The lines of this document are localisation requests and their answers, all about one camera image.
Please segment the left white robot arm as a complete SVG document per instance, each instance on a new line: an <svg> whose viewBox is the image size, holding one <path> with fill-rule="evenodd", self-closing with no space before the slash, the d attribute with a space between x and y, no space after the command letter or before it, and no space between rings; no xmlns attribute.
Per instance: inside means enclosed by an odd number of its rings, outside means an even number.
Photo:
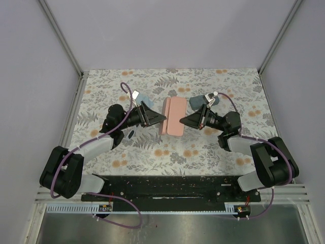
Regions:
<svg viewBox="0 0 325 244"><path fill-rule="evenodd" d="M149 127L166 120L144 102L129 111L119 104L109 107L99 134L74 149L57 146L53 149L40 177L40 185L50 190L52 198L71 198L77 193L92 193L99 200L109 198L110 188L101 176L84 175L83 166L102 153L116 148L128 127Z"/></svg>

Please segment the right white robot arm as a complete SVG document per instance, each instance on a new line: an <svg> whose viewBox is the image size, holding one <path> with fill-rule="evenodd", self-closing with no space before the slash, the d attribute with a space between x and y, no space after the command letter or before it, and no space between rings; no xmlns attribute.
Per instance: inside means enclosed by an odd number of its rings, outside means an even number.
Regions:
<svg viewBox="0 0 325 244"><path fill-rule="evenodd" d="M272 188L289 184L299 175L299 169L288 148L280 137L268 140L241 134L240 114L236 111L219 116L202 105L198 111L180 119L180 123L198 130L208 126L221 131L219 146L228 151L253 158L255 170L238 178L238 184L231 188L231 195L243 201L254 189Z"/></svg>

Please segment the blue-grey glasses case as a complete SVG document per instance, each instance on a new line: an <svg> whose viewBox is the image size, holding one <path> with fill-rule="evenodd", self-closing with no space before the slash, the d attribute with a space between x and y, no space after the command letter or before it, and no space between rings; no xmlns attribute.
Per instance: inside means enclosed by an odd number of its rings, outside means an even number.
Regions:
<svg viewBox="0 0 325 244"><path fill-rule="evenodd" d="M191 98L189 99L189 104L190 104L192 110L199 110L200 107L201 107L203 104L207 105L207 104L205 103L205 101L204 101L203 95L201 95L201 96L196 96L196 97L191 97Z"/></svg>

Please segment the blue cloth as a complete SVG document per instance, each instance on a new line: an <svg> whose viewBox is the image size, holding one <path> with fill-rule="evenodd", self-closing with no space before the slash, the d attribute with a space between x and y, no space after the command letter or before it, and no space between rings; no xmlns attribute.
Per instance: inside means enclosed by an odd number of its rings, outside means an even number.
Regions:
<svg viewBox="0 0 325 244"><path fill-rule="evenodd" d="M150 100L150 98L144 94L138 94L135 101L136 101L137 105L140 105L141 102L144 102L150 109L153 108L153 105L154 105L154 103Z"/></svg>

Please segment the pink glasses case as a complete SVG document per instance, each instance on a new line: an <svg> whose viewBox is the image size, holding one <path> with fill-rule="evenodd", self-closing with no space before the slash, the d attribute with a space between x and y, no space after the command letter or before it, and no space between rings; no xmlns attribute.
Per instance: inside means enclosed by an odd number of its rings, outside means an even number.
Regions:
<svg viewBox="0 0 325 244"><path fill-rule="evenodd" d="M162 114L166 120L159 125L159 135L180 137L184 133L184 124L180 119L184 118L187 110L187 100L183 97L167 97L162 106Z"/></svg>

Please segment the white sunglasses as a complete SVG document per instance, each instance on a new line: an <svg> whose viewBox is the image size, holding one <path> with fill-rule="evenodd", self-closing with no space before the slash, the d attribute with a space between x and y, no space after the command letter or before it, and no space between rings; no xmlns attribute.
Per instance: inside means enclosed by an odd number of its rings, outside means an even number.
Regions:
<svg viewBox="0 0 325 244"><path fill-rule="evenodd" d="M134 133L135 133L135 131L134 131L134 130L131 130L131 131L128 133L128 135L126 136L126 138L127 138L128 140L130 140L130 139L133 137Z"/></svg>

